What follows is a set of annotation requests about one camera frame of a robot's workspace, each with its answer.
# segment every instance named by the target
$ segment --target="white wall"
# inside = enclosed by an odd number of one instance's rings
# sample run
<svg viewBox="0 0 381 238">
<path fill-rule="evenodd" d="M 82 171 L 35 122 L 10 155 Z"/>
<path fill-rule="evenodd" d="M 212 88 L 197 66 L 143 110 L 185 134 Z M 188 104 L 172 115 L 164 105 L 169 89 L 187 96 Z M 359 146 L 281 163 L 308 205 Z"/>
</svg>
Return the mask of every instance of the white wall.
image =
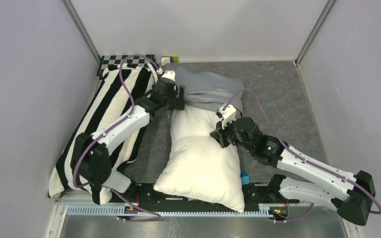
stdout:
<svg viewBox="0 0 381 238">
<path fill-rule="evenodd" d="M 371 173 L 381 202 L 381 1 L 338 1 L 301 74 L 329 160 Z M 381 237 L 381 216 L 362 230 Z"/>
<path fill-rule="evenodd" d="M 294 60 L 326 0 L 71 0 L 101 55 Z"/>
<path fill-rule="evenodd" d="M 61 1 L 0 1 L 0 238 L 40 238 L 56 159 L 96 86 Z"/>
</svg>

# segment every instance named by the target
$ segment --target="metal floor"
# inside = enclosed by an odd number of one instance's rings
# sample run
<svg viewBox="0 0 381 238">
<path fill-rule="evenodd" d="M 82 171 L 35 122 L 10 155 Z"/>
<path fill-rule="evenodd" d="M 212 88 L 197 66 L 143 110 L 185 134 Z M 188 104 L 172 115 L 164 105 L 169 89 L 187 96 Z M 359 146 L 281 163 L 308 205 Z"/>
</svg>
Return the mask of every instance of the metal floor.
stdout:
<svg viewBox="0 0 381 238">
<path fill-rule="evenodd" d="M 270 121 L 285 141 L 305 154 L 326 162 L 318 129 L 310 111 L 303 85 L 290 61 L 262 62 L 204 62 L 173 63 L 163 67 L 181 66 L 191 72 L 211 71 L 243 81 L 263 104 Z M 272 134 L 255 100 L 242 97 L 244 117 L 251 117 L 265 134 Z M 136 182 L 155 182 L 167 165 L 171 144 L 167 117 L 150 124 L 145 133 L 135 163 L 125 171 Z M 252 182 L 268 182 L 276 174 L 287 172 L 263 166 L 248 153 L 239 153 L 241 169 L 246 170 Z M 304 207 L 290 207 L 290 217 L 304 213 Z M 333 212 L 315 208 L 306 218 L 288 224 L 274 225 L 266 218 L 164 218 L 163 221 L 128 224 L 114 217 L 67 216 L 64 238 L 341 238 L 346 237 L 341 219 Z"/>
</svg>

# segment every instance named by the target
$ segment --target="blue object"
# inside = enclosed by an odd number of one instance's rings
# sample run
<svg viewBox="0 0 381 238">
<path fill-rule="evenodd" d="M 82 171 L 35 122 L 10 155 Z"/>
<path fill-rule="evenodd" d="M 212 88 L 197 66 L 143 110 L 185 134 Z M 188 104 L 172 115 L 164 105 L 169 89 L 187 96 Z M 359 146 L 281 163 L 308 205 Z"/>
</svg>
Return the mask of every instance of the blue object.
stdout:
<svg viewBox="0 0 381 238">
<path fill-rule="evenodd" d="M 245 170 L 240 172 L 240 177 L 242 178 L 242 185 L 249 184 L 251 180 L 249 179 L 248 173 Z"/>
</svg>

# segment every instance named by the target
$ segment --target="checkerboard pattern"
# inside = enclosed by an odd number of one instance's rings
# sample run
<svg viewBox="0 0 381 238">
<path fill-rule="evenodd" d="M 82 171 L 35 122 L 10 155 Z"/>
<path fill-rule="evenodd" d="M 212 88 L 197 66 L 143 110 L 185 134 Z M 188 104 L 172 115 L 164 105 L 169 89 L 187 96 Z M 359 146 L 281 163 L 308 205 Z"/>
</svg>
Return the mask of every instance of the checkerboard pattern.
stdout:
<svg viewBox="0 0 381 238">
<path fill-rule="evenodd" d="M 154 62 L 157 62 L 155 59 L 155 55 L 141 55 L 146 56 L 150 59 L 152 59 Z M 121 60 L 126 58 L 127 55 L 123 56 L 101 56 L 99 69 L 97 71 L 97 76 L 100 78 L 103 76 L 103 71 L 107 68 L 109 65 L 119 65 L 121 63 Z M 137 64 L 139 67 L 148 67 L 147 63 L 149 63 L 148 60 L 142 59 L 140 57 L 133 57 L 132 59 L 127 59 L 126 63 L 131 64 Z"/>
</svg>

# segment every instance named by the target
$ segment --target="gray cloth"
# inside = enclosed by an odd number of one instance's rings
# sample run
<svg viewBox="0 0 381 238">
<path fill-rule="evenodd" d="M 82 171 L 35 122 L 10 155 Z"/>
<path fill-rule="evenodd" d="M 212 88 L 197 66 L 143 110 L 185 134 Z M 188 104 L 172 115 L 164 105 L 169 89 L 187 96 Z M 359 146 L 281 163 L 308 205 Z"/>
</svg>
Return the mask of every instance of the gray cloth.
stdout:
<svg viewBox="0 0 381 238">
<path fill-rule="evenodd" d="M 217 109 L 227 103 L 230 98 L 244 89 L 243 82 L 238 79 L 227 78 L 212 72 L 191 73 L 179 67 L 176 69 L 176 83 L 185 87 L 185 104 L 199 109 L 216 112 Z M 240 113 L 236 117 L 242 117 L 242 92 L 232 101 Z"/>
</svg>

